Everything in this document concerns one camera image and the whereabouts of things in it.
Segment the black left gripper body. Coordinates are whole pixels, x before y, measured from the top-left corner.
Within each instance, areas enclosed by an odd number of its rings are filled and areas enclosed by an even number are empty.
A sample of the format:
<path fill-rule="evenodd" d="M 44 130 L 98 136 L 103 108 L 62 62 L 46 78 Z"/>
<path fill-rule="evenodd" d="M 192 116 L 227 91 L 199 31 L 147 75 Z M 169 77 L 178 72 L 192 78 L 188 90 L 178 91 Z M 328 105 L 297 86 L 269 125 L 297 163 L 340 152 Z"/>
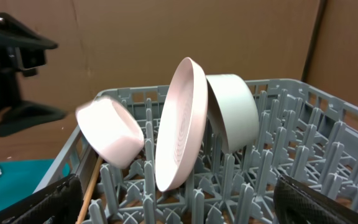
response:
<path fill-rule="evenodd" d="M 37 75 L 38 67 L 47 63 L 45 51 L 56 48 L 56 42 L 0 12 L 0 137 L 66 116 L 61 109 L 23 100 L 16 77 Z"/>

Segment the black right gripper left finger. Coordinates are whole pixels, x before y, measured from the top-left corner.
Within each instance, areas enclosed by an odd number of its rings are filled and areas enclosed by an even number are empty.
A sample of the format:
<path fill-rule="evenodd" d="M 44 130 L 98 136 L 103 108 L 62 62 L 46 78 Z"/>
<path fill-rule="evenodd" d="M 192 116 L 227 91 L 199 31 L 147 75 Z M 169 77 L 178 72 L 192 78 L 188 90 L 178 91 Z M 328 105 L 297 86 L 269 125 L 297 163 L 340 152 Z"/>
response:
<path fill-rule="evenodd" d="M 76 223 L 83 204 L 80 178 L 70 174 L 0 211 L 0 224 Z"/>

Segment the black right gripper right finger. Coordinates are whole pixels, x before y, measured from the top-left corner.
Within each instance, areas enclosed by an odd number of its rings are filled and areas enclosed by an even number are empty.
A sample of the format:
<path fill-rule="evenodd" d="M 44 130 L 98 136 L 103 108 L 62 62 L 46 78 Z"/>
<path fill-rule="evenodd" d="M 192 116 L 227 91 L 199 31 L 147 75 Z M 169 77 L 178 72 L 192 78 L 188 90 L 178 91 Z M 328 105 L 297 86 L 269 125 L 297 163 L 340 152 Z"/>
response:
<path fill-rule="evenodd" d="M 358 224 L 357 212 L 287 175 L 277 179 L 273 203 L 280 224 Z"/>

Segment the wooden chopstick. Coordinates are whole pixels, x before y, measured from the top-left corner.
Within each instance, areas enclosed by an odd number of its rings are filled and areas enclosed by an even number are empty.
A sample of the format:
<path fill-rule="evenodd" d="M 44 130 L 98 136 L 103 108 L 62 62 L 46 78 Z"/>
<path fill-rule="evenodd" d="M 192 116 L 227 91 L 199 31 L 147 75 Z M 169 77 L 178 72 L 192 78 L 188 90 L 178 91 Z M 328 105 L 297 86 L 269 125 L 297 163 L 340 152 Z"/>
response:
<path fill-rule="evenodd" d="M 98 176 L 99 176 L 99 170 L 100 170 L 102 162 L 103 162 L 103 159 L 99 156 L 98 160 L 96 161 L 96 165 L 94 167 L 94 170 L 93 170 L 92 176 L 90 178 L 89 184 L 87 186 L 85 195 L 83 197 L 83 205 L 82 205 L 81 210 L 79 212 L 76 224 L 82 224 L 82 222 L 85 219 L 85 216 L 86 216 L 87 210 L 88 210 L 88 206 L 90 204 L 91 197 L 92 197 L 92 194 L 93 194 L 93 191 L 94 191 L 94 188 L 96 186 L 96 182 L 97 182 L 97 179 L 98 179 Z"/>

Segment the small dish with food scraps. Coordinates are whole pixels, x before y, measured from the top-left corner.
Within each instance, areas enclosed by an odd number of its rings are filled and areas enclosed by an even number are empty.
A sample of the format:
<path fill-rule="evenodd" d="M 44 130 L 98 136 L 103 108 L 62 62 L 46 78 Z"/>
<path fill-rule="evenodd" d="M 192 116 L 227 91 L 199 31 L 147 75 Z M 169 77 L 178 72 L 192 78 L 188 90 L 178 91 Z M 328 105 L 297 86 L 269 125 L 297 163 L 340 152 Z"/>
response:
<path fill-rule="evenodd" d="M 106 162 L 125 169 L 144 147 L 144 134 L 117 100 L 102 96 L 77 107 L 76 120 L 91 147 Z"/>

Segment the white cup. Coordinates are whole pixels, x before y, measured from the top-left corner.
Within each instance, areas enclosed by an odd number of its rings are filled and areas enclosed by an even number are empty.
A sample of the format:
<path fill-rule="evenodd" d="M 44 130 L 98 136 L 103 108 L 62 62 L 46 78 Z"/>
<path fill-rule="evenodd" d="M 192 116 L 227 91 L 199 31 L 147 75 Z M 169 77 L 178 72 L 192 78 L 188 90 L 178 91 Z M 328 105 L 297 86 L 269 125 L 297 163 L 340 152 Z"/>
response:
<path fill-rule="evenodd" d="M 259 133 L 253 94 L 238 75 L 208 75 L 208 118 L 221 137 L 222 152 L 230 154 L 252 143 Z"/>

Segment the white round plate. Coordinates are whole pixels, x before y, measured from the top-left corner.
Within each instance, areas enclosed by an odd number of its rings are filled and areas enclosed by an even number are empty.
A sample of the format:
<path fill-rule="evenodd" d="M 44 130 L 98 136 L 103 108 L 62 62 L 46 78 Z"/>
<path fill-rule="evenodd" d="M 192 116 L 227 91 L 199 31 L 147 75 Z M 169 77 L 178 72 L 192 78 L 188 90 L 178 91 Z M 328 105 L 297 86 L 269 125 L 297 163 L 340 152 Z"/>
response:
<path fill-rule="evenodd" d="M 204 136 L 208 86 L 203 69 L 184 58 L 168 88 L 155 152 L 155 181 L 161 192 L 183 184 L 193 170 Z"/>

